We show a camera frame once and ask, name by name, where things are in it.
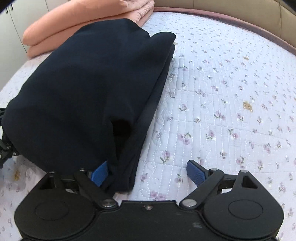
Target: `white cabinet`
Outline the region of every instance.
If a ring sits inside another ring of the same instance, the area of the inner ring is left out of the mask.
[[[45,0],[16,0],[8,9],[20,39],[27,27],[48,13]]]
[[[26,60],[26,51],[11,16],[4,10],[0,13],[0,90]]]
[[[68,0],[46,0],[48,11],[51,11],[66,2],[68,2]]]

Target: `silver bolt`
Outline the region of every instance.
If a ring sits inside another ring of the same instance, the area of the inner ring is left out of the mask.
[[[103,207],[114,207],[116,205],[116,201],[114,199],[105,199],[102,201]]]
[[[145,207],[146,210],[151,210],[151,209],[153,209],[153,206],[152,206],[152,205],[147,205],[147,206],[145,205],[144,207]]]
[[[182,204],[185,206],[185,207],[194,207],[197,202],[193,199],[185,199]]]

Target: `quilted bedspread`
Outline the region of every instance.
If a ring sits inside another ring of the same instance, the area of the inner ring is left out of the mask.
[[[134,189],[116,200],[179,202],[196,188],[186,175],[190,159],[227,174],[246,169],[284,210],[278,240],[293,240],[296,57],[250,31],[200,16],[156,12],[143,28],[151,35],[175,33],[176,50]],[[1,91],[0,107],[45,58],[28,61],[15,74]],[[18,240],[13,212],[44,173],[18,157],[2,174],[0,240]]]

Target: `folded black clothing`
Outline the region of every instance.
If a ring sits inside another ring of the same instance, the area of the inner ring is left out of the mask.
[[[128,19],[81,28],[10,101],[3,130],[20,154],[46,172],[93,171],[107,161],[102,188],[131,190],[175,37],[150,37]]]

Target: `bed headboard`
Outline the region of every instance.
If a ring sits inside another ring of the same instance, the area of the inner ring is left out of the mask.
[[[155,0],[155,6],[229,15],[264,28],[296,47],[296,12],[282,0]]]

